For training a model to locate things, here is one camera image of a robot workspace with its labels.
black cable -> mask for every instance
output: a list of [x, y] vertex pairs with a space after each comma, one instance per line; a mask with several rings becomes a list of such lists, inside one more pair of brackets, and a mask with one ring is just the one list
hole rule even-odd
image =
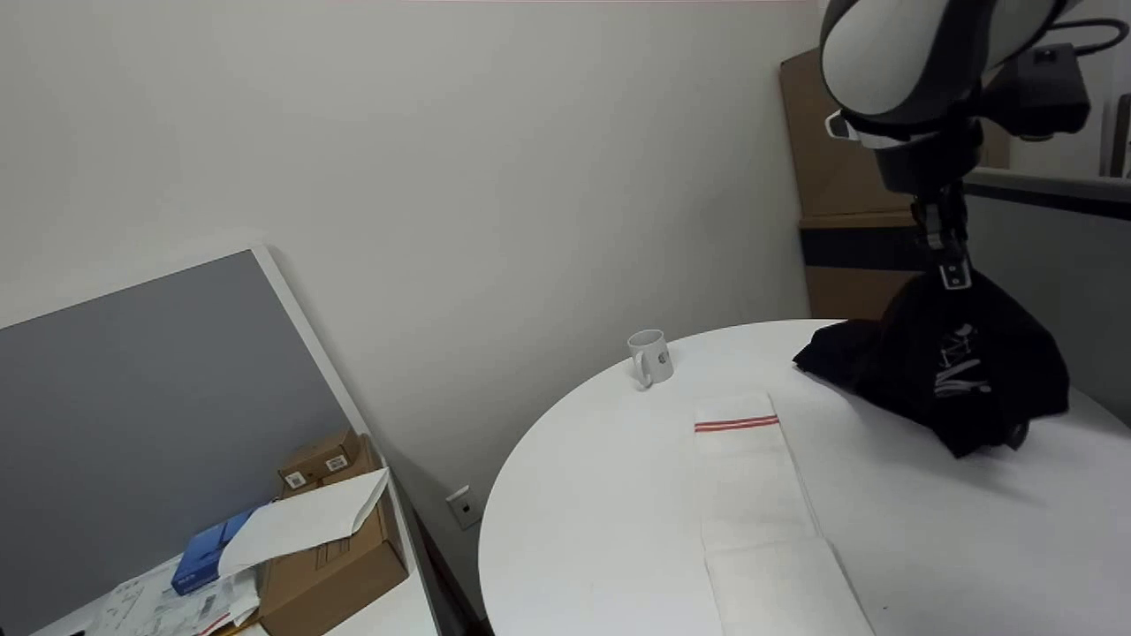
[[1096, 43], [1096, 46], [1073, 46], [1073, 56], [1096, 56], [1102, 50], [1122, 46], [1131, 37], [1129, 20], [1122, 20], [1122, 19], [1082, 19], [1082, 20], [1050, 25], [1050, 33], [1073, 33], [1073, 29], [1112, 29], [1112, 40]]

black bag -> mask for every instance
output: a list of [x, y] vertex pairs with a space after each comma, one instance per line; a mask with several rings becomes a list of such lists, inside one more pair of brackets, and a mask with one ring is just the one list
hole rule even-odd
[[1057, 338], [986, 277], [972, 290], [916, 277], [885, 323], [819, 329], [794, 365], [920, 420], [954, 455], [1022, 450], [1033, 417], [1069, 409]]

